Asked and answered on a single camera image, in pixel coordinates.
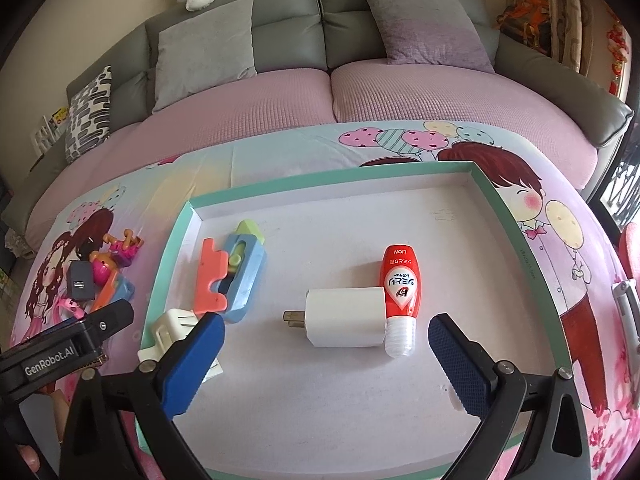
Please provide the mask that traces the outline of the black white patterned pillow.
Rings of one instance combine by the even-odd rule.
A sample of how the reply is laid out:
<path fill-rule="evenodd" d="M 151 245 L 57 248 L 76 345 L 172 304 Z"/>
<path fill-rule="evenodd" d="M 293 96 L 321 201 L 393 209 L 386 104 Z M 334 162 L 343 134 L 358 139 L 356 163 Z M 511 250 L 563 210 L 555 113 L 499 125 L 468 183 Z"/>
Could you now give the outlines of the black white patterned pillow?
<path fill-rule="evenodd" d="M 107 65 L 70 101 L 65 159 L 72 164 L 110 135 L 112 70 Z"/>

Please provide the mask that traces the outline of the orange blue toy knife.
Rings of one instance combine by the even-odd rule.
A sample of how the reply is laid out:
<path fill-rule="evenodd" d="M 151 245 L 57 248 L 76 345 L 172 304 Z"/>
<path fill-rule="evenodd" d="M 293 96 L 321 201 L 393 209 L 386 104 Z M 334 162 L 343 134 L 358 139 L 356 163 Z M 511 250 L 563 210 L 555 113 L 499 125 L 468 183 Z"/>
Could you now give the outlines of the orange blue toy knife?
<path fill-rule="evenodd" d="M 193 300 L 193 312 L 221 315 L 239 323 L 250 310 L 250 297 L 265 262 L 265 237 L 255 221 L 242 220 L 221 247 L 203 240 Z"/>
<path fill-rule="evenodd" d="M 121 299 L 130 301 L 134 298 L 135 291 L 136 288 L 134 284 L 132 284 L 126 276 L 123 276 L 119 271 L 114 271 L 102 287 L 96 300 L 94 300 L 90 313 L 96 312 L 108 304 Z"/>

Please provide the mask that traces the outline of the white hair claw clip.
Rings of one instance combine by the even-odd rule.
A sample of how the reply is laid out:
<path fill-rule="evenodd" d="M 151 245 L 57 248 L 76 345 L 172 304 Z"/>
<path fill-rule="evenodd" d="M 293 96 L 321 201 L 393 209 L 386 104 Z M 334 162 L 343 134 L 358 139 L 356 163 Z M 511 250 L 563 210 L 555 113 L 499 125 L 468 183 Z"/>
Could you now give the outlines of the white hair claw clip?
<path fill-rule="evenodd" d="M 179 365 L 178 377 L 181 379 L 207 382 L 224 372 L 218 362 L 217 354 L 224 344 L 226 323 L 217 313 L 213 313 L 213 317 L 212 328 L 206 333 L 201 333 L 202 339 L 188 352 L 186 360 Z M 152 344 L 138 351 L 139 363 L 160 362 L 174 344 L 184 341 L 195 330 L 201 320 L 202 318 L 191 310 L 177 308 L 167 310 L 151 324 Z"/>

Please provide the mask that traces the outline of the pink sofa seat cover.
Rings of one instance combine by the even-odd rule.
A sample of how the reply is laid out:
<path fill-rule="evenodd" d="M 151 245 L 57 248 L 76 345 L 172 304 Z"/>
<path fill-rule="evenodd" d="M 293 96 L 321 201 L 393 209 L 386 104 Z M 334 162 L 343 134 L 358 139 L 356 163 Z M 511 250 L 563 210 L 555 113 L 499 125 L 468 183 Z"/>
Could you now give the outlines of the pink sofa seat cover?
<path fill-rule="evenodd" d="M 566 113 L 505 76 L 438 65 L 349 63 L 332 74 L 276 70 L 186 98 L 122 127 L 76 162 L 52 148 L 26 181 L 47 186 L 26 224 L 37 249 L 56 216 L 75 198 L 170 156 L 297 127 L 334 122 L 408 120 L 480 122 L 524 136 L 581 190 L 597 151 Z"/>

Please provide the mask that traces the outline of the pink smartwatch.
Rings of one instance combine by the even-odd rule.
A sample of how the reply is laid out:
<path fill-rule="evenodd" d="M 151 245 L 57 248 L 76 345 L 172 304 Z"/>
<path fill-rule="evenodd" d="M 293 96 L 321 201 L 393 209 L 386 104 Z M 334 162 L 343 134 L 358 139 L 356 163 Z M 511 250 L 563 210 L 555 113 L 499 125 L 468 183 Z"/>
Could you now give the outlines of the pink smartwatch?
<path fill-rule="evenodd" d="M 61 321 L 80 320 L 90 312 L 92 306 L 92 300 L 77 302 L 72 298 L 61 297 L 56 300 L 54 310 Z"/>

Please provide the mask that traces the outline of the silver folding tool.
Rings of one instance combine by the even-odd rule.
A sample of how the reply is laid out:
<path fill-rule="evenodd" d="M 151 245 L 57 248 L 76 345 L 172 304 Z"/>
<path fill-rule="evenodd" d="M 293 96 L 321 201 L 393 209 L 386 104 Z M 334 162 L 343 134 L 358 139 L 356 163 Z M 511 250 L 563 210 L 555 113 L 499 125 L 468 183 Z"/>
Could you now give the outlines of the silver folding tool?
<path fill-rule="evenodd" d="M 612 294 L 623 324 L 630 362 L 639 359 L 639 297 L 636 280 L 626 280 L 612 286 Z"/>

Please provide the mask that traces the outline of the cartoon printed bed sheet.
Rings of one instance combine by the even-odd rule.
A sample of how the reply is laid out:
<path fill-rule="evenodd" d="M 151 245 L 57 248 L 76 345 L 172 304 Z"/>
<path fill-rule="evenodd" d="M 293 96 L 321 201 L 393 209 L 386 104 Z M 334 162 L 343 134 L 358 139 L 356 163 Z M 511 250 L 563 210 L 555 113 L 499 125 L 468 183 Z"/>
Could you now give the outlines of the cartoon printed bed sheet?
<path fill-rule="evenodd" d="M 474 141 L 438 141 L 406 162 L 365 124 L 284 130 L 163 157 L 76 200 L 60 200 L 22 292 L 12 341 L 61 321 L 65 273 L 88 236 L 132 229 L 144 241 L 124 272 L 134 322 L 107 344 L 104 372 L 130 370 L 165 311 L 190 309 L 206 238 L 254 221 L 265 260 L 245 318 L 227 327 L 221 374 L 176 420 L 216 479 L 428 479 L 442 474 L 476 419 L 428 348 L 448 313 L 495 359 L 523 372 L 565 367 L 587 429 L 590 479 L 612 479 L 639 442 L 630 326 L 612 288 L 624 276 L 574 185 L 517 133 L 472 125 Z M 356 328 L 349 289 L 378 286 L 384 250 L 410 245 L 421 270 L 416 350 L 315 347 L 286 310 L 336 289 L 323 325 Z"/>

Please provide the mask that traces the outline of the pink brown toy puppy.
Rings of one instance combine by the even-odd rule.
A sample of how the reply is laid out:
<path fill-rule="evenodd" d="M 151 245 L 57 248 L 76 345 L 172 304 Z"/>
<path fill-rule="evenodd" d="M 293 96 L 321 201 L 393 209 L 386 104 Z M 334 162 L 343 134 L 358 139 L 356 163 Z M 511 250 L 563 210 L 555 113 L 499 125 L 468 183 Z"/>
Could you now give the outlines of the pink brown toy puppy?
<path fill-rule="evenodd" d="M 127 266 L 131 266 L 144 240 L 134 234 L 133 230 L 126 229 L 121 237 L 106 233 L 102 237 L 105 250 L 93 250 L 89 255 L 93 281 L 100 287 L 104 286 L 108 279 L 116 272 Z"/>

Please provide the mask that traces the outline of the grey square cushion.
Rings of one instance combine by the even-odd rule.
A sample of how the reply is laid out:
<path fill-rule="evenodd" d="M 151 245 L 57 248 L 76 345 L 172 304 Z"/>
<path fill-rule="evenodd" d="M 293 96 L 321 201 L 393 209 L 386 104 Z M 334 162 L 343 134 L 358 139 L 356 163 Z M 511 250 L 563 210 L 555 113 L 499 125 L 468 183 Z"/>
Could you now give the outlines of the grey square cushion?
<path fill-rule="evenodd" d="M 154 112 L 204 90 L 257 75 L 254 0 L 235 0 L 158 35 Z"/>

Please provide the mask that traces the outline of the red white glue bottle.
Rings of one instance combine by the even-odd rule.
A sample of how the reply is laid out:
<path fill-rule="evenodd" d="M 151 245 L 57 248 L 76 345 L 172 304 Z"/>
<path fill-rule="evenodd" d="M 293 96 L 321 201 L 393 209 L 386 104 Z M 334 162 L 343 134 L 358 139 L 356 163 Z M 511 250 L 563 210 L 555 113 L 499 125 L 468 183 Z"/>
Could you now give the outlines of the red white glue bottle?
<path fill-rule="evenodd" d="M 411 246 L 393 244 L 385 249 L 380 283 L 386 313 L 385 352 L 392 359 L 411 356 L 421 302 L 420 266 Z"/>

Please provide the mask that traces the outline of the grey sofa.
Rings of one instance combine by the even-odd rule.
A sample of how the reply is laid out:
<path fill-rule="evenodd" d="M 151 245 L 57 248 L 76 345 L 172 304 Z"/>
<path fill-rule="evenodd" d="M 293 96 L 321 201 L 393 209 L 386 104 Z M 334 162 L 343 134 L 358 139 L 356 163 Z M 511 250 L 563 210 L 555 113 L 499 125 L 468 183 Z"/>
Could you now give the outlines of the grey sofa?
<path fill-rule="evenodd" d="M 492 74 L 505 76 L 549 99 L 578 125 L 596 149 L 596 169 L 581 189 L 591 192 L 608 170 L 634 118 L 632 109 L 585 76 L 491 28 L 485 0 L 461 3 L 489 54 Z M 116 130 L 158 113 L 153 110 L 158 35 L 187 16 L 180 8 L 152 16 L 111 49 L 82 62 L 73 74 L 67 86 L 70 96 L 98 76 L 102 68 L 111 66 L 108 138 Z M 296 68 L 332 74 L 349 63 L 370 60 L 390 64 L 367 0 L 254 0 L 252 35 L 257 75 Z M 1 213 L 2 221 L 23 238 L 30 214 L 47 186 L 40 182 L 28 190 L 26 181 L 46 156 L 35 163 Z"/>

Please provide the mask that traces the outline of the grey purple cushion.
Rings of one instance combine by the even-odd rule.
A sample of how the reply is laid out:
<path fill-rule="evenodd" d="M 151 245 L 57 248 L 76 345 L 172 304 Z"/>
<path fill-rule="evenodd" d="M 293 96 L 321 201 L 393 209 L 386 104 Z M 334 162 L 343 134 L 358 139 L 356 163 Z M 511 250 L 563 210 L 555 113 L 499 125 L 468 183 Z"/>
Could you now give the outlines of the grey purple cushion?
<path fill-rule="evenodd" d="M 392 65 L 442 65 L 492 73 L 459 0 L 367 0 Z"/>

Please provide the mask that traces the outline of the white usb charger plug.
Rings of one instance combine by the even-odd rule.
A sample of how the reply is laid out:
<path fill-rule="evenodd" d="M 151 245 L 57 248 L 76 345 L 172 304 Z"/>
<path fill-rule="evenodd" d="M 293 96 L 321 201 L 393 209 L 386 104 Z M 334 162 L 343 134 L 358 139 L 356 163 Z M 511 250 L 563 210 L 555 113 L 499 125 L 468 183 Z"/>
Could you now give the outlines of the white usb charger plug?
<path fill-rule="evenodd" d="M 283 321 L 302 328 L 316 348 L 378 347 L 386 333 L 384 289 L 309 289 L 303 310 L 284 311 Z"/>

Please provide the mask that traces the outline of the black usb charger cube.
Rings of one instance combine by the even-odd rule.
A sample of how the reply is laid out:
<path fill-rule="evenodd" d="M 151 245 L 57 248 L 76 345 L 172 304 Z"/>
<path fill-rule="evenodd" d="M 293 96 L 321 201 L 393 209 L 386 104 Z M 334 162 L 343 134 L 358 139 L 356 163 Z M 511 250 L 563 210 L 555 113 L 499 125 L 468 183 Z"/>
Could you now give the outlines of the black usb charger cube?
<path fill-rule="evenodd" d="M 96 296 L 92 264 L 89 261 L 72 261 L 66 273 L 66 295 L 76 302 L 91 301 Z"/>

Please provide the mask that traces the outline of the teal shallow cardboard box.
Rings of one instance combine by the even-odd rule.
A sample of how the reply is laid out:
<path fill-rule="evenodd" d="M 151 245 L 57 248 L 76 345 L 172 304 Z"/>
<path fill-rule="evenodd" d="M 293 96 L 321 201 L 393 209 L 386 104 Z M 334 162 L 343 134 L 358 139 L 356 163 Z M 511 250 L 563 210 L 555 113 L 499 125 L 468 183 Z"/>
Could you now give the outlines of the teal shallow cardboard box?
<path fill-rule="evenodd" d="M 570 362 L 544 277 L 472 162 L 359 167 L 187 202 L 160 260 L 143 329 L 194 304 L 206 240 L 243 220 L 265 240 L 222 372 L 176 425 L 221 479 L 433 478 L 477 426 L 428 346 L 445 312 L 495 359 L 547 374 Z"/>

